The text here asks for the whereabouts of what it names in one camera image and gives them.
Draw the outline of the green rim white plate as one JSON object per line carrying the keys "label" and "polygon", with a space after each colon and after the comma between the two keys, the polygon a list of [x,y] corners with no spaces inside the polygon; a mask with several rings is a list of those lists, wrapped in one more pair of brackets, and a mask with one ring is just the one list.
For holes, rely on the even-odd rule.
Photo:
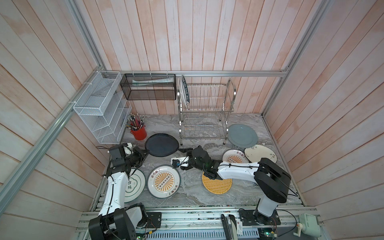
{"label": "green rim white plate", "polygon": [[180,92],[181,92],[181,97],[183,100],[183,103],[185,104],[186,108],[189,110],[190,109],[190,95],[189,95],[189,90],[188,90],[188,84],[185,79],[185,76],[182,75],[180,79]]}

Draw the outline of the steel two-tier dish rack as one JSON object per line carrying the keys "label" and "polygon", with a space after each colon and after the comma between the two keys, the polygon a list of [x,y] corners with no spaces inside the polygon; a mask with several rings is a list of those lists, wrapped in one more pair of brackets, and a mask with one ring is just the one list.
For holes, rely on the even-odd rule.
{"label": "steel two-tier dish rack", "polygon": [[179,139],[222,140],[227,142],[228,119],[234,111],[237,89],[231,78],[226,83],[187,83],[190,109],[177,91]]}

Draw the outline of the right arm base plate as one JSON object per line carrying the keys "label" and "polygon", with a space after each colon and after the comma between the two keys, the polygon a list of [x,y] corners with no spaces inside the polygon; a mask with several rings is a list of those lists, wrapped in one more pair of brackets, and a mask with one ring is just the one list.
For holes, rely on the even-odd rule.
{"label": "right arm base plate", "polygon": [[280,217],[277,210],[274,210],[271,217],[266,217],[257,210],[245,210],[239,209],[240,220],[244,226],[261,226],[261,225],[272,225],[278,226],[281,224]]}

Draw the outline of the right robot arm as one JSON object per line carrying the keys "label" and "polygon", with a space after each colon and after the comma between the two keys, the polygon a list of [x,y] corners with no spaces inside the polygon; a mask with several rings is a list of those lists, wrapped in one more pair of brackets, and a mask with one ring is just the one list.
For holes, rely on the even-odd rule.
{"label": "right robot arm", "polygon": [[264,193],[257,205],[257,215],[270,218],[279,204],[287,202],[291,175],[268,158],[257,163],[228,163],[212,159],[201,146],[179,149],[186,156],[172,158],[174,168],[203,172],[211,180],[237,179],[256,183]]}

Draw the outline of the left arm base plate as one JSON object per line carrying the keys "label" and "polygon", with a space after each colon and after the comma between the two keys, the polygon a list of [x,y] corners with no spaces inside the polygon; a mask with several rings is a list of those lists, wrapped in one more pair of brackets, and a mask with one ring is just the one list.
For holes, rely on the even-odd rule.
{"label": "left arm base plate", "polygon": [[162,223],[161,212],[147,213],[146,228],[158,229],[158,228],[161,228],[161,223]]}

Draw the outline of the black round plate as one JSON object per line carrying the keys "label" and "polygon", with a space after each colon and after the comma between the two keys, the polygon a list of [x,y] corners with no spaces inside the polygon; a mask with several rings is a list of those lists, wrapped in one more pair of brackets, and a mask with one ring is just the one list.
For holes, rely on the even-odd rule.
{"label": "black round plate", "polygon": [[159,133],[150,136],[145,148],[154,157],[167,157],[179,149],[179,142],[169,134]]}

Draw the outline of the large orange sunburst plate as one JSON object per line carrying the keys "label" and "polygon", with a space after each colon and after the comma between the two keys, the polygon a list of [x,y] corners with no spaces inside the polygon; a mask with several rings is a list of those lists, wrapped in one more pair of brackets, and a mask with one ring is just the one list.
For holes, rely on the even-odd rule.
{"label": "large orange sunburst plate", "polygon": [[147,187],[150,194],[158,199],[174,195],[181,185],[179,172],[169,165],[158,166],[150,173]]}

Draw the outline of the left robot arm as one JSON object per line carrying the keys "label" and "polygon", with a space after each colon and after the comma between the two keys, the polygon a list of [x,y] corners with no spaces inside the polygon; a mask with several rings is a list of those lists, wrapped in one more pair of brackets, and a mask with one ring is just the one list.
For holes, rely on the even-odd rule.
{"label": "left robot arm", "polygon": [[109,148],[109,154],[106,198],[98,216],[89,222],[90,236],[93,240],[135,240],[136,227],[146,225],[148,215],[141,203],[126,208],[125,194],[131,169],[141,167],[149,151],[121,144]]}

